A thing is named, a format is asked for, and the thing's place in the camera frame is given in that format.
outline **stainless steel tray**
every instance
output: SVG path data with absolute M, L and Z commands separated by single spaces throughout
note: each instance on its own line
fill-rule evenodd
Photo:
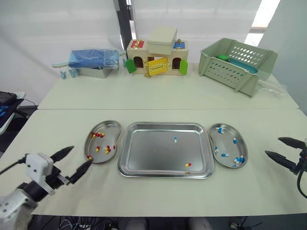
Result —
M 222 128 L 223 133 L 219 133 L 218 128 Z M 235 128 L 227 124 L 214 124 L 210 128 L 209 134 L 213 155 L 217 162 L 232 169 L 241 168 L 246 164 L 248 149 L 241 134 Z M 223 157 L 222 154 L 229 154 L 229 156 Z M 243 156 L 243 161 L 236 164 L 234 159 L 240 159 L 241 156 Z
M 93 157 L 93 163 L 104 163 L 112 159 L 117 151 L 117 139 L 120 134 L 120 124 L 117 121 L 104 121 L 96 125 L 88 134 L 84 144 L 84 155 Z M 93 137 L 92 133 L 103 133 L 105 136 Z M 105 147 L 109 146 L 111 151 L 106 154 Z
M 124 176 L 207 178 L 214 171 L 208 133 L 196 123 L 133 123 L 118 169 Z

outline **window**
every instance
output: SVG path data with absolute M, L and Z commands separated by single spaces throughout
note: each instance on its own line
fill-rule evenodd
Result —
M 280 0 L 262 0 L 254 18 L 250 32 L 245 42 L 248 45 L 258 46 L 266 28 L 268 27 Z
M 133 61 L 136 68 L 143 68 L 143 59 L 141 57 L 134 57 Z

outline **yellow door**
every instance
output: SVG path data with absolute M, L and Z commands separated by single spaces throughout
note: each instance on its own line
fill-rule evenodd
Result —
M 167 71 L 167 57 L 148 62 L 149 76 L 156 75 Z

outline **white table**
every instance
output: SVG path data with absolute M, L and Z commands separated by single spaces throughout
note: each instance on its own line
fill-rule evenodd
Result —
M 17 95 L 17 99 L 23 99 L 25 98 L 25 93 L 24 92 L 16 92 L 15 93 Z M 3 134 L 6 129 L 8 128 L 9 124 L 11 123 L 12 119 L 14 118 L 15 113 L 12 113 L 12 115 L 9 117 L 9 119 L 4 123 L 4 125 L 2 125 L 2 127 L 0 127 L 0 135 Z
M 277 82 L 274 76 L 270 81 Z M 289 94 L 259 90 L 253 98 L 211 78 L 190 64 L 187 76 L 128 74 L 123 67 L 106 79 L 86 76 L 59 79 L 39 109 L 296 109 Z
M 306 199 L 296 188 L 297 177 L 273 162 L 272 150 L 298 162 L 299 150 L 278 137 L 306 138 L 307 118 L 297 109 L 206 110 L 38 110 L 22 128 L 0 161 L 8 166 L 25 153 L 57 150 L 74 145 L 56 165 L 72 175 L 84 162 L 83 145 L 97 123 L 113 119 L 123 130 L 136 121 L 197 122 L 205 128 L 227 123 L 243 136 L 248 162 L 237 170 L 215 164 L 207 179 L 127 178 L 117 171 L 116 157 L 92 165 L 75 185 L 62 186 L 40 202 L 35 214 L 79 216 L 249 216 L 306 213 Z M 29 181 L 25 166 L 15 166 L 0 177 L 0 195 Z M 306 176 L 302 189 L 307 192 Z

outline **light green plastic basket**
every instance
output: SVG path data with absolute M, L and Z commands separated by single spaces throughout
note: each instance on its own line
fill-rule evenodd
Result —
M 255 67 L 258 72 L 247 70 L 222 61 L 216 56 L 225 54 L 230 58 Z M 233 39 L 223 38 L 201 51 L 200 75 L 206 75 L 225 85 L 253 96 L 259 79 L 267 80 L 272 73 L 277 53 L 250 46 Z

